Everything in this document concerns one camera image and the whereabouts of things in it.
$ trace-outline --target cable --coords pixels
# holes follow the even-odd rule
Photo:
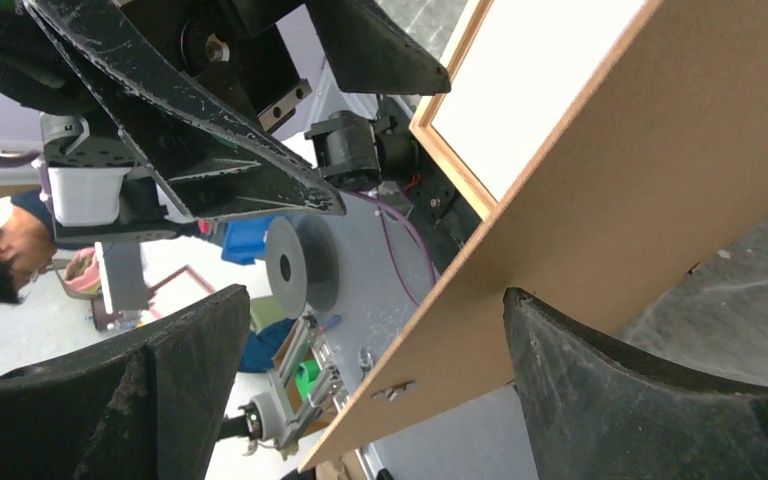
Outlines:
[[[419,232],[416,230],[416,227],[414,227],[413,224],[410,222],[410,220],[408,220],[407,217],[402,215],[401,212],[399,212],[392,206],[388,205],[387,203],[377,198],[371,197],[369,195],[363,195],[360,193],[348,192],[348,191],[341,191],[341,193],[369,202],[378,208],[378,213],[381,218],[381,229],[384,232],[384,241],[387,244],[387,253],[390,255],[390,261],[393,264],[393,269],[396,271],[396,277],[399,279],[399,284],[401,284],[402,289],[405,291],[405,294],[407,294],[411,302],[415,306],[419,306],[420,304],[419,300],[417,300],[416,297],[413,295],[413,293],[411,293],[410,289],[408,288],[407,282],[405,282],[405,279],[402,276],[402,272],[399,269],[399,265],[396,262],[396,255],[393,252],[393,243],[390,241],[390,233],[387,230],[387,224],[386,224],[386,221],[384,220],[384,214],[385,212],[389,214],[391,217],[393,217],[399,223],[401,223],[405,227],[405,229],[408,231],[408,234],[411,236],[414,243],[416,243],[417,247],[422,253],[422,256],[425,258],[425,261],[428,265],[428,278],[430,279],[431,284],[434,285],[434,283],[436,283],[437,281],[437,274],[434,271],[434,264],[431,261],[431,254],[428,253],[428,248],[425,246],[425,242],[422,240],[422,237],[419,235]]]

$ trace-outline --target green object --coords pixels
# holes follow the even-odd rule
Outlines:
[[[296,372],[296,388],[299,389],[299,395],[302,399],[306,399],[310,394],[310,390],[313,388],[313,384],[316,383],[316,377],[319,376],[319,364],[316,360],[308,360],[301,365]]]

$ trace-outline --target white panel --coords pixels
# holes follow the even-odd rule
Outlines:
[[[494,0],[433,126],[496,200],[643,0]]]

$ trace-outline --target spool hole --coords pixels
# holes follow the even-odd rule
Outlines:
[[[283,278],[285,282],[289,282],[290,281],[290,259],[287,258],[286,255],[281,255],[281,258],[278,260],[278,266],[281,268],[281,278]]]

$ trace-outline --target edge of wooden board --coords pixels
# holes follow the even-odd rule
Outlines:
[[[464,7],[440,60],[449,71],[452,84],[492,4],[493,0],[469,0]],[[496,199],[434,128],[434,117],[445,99],[446,94],[423,97],[409,129],[478,216],[485,219],[495,207]]]
[[[371,398],[373,393],[398,383],[399,381],[398,379],[383,378],[384,376],[382,375],[382,371],[384,370],[384,367],[394,356],[398,354],[400,347],[410,337],[410,334],[417,328],[417,325],[421,322],[421,320],[426,315],[426,313],[431,308],[431,306],[437,301],[437,298],[449,287],[452,279],[460,271],[461,267],[463,266],[467,258],[469,258],[469,256],[472,255],[472,253],[475,251],[478,245],[480,245],[481,242],[484,240],[484,237],[486,237],[487,233],[495,226],[496,222],[499,220],[499,218],[502,216],[502,214],[505,212],[505,210],[508,208],[508,206],[516,197],[516,193],[519,192],[519,190],[525,184],[528,177],[530,177],[532,172],[542,163],[542,160],[546,157],[548,152],[555,145],[557,140],[566,130],[567,126],[579,114],[579,112],[582,110],[582,108],[590,99],[590,97],[595,93],[596,89],[603,83],[605,78],[608,76],[608,73],[613,68],[613,66],[623,56],[623,54],[626,52],[628,47],[631,45],[631,43],[634,41],[634,39],[637,37],[640,31],[646,26],[646,24],[649,22],[649,20],[652,18],[654,13],[658,10],[658,8],[661,6],[661,4],[664,1],[666,0],[648,0],[646,4],[644,4],[644,6],[640,9],[640,11],[637,13],[635,18],[630,22],[629,26],[622,33],[620,38],[617,40],[617,42],[614,44],[614,46],[605,56],[605,59],[596,69],[594,74],[591,76],[590,80],[588,80],[587,84],[584,86],[582,91],[579,92],[579,94],[576,96],[575,100],[572,102],[569,109],[567,109],[567,112],[564,114],[561,121],[552,130],[552,133],[549,135],[549,137],[543,142],[543,145],[540,147],[537,154],[535,155],[535,161],[528,163],[528,166],[520,173],[520,175],[517,177],[516,181],[512,185],[511,190],[509,191],[509,194],[506,195],[502,199],[502,201],[499,203],[499,205],[490,212],[489,217],[486,218],[481,223],[481,225],[479,225],[478,229],[475,231],[475,233],[473,233],[472,237],[470,237],[469,241],[466,243],[463,250],[461,250],[460,253],[458,253],[457,257],[455,257],[452,264],[449,266],[449,268],[446,269],[446,271],[443,273],[442,277],[437,282],[437,284],[434,285],[431,292],[429,292],[428,296],[425,298],[425,300],[419,306],[417,311],[408,321],[407,325],[405,325],[405,327],[402,329],[399,335],[396,336],[396,338],[393,340],[393,343],[390,345],[390,347],[387,349],[387,351],[378,361],[375,368],[372,370],[372,372],[370,372],[366,380],[358,387],[357,391],[351,396],[346,407],[337,415],[337,417],[334,419],[334,422],[331,424],[331,426],[325,431],[322,437],[320,437],[319,441],[317,441],[316,445],[314,445],[314,448],[311,450],[308,456],[301,462],[299,466],[300,471],[309,470],[315,467],[316,465],[318,465],[319,463],[327,461],[329,458],[338,456],[340,454],[345,453],[346,451],[357,448],[357,445],[355,445],[355,443],[358,443],[358,442],[355,442],[355,441],[343,442],[344,444],[350,443],[352,444],[351,446],[340,445],[339,443],[339,438],[337,437],[337,434],[339,433],[339,431],[340,430],[346,431],[353,427],[353,425],[348,424],[346,419],[349,419],[349,421],[351,421],[352,419],[355,419],[354,423],[358,424],[354,426],[355,430],[357,430],[358,428],[362,429],[363,423],[364,423],[363,417],[367,414],[370,414],[370,412],[364,412],[363,408],[358,408],[358,407],[370,405],[372,402],[374,402],[374,400],[372,400]],[[488,283],[485,283],[484,285],[477,283],[474,287],[477,289],[487,290],[488,294],[490,295],[489,298],[492,298],[493,291],[504,292],[504,289],[507,288],[507,285],[495,285],[488,282]],[[498,302],[501,305],[502,303],[501,293],[499,293],[499,298],[496,299],[495,302]],[[505,345],[504,338],[501,338],[501,340],[502,340],[502,345]],[[504,357],[508,357],[508,352],[507,351],[502,352],[502,355]],[[514,378],[513,367],[511,366],[510,371],[503,376],[505,377],[504,379],[501,379],[501,378],[496,379],[497,381],[493,383],[498,383],[499,387],[507,383],[510,383],[510,381]],[[460,400],[459,398],[460,396],[457,394],[453,394],[452,397],[458,398],[458,400]],[[441,410],[438,413],[442,413],[443,411],[446,411],[449,408],[454,408],[454,406],[469,400],[472,400],[472,398],[463,399],[463,401],[460,401],[459,403],[456,403],[451,407],[446,407],[445,409]],[[359,441],[359,443],[366,444],[366,443],[375,441],[379,438],[382,438],[383,436],[390,435],[403,428],[406,428],[406,427],[397,427],[395,429],[389,428],[388,431],[383,432],[383,434],[364,435],[363,438]]]

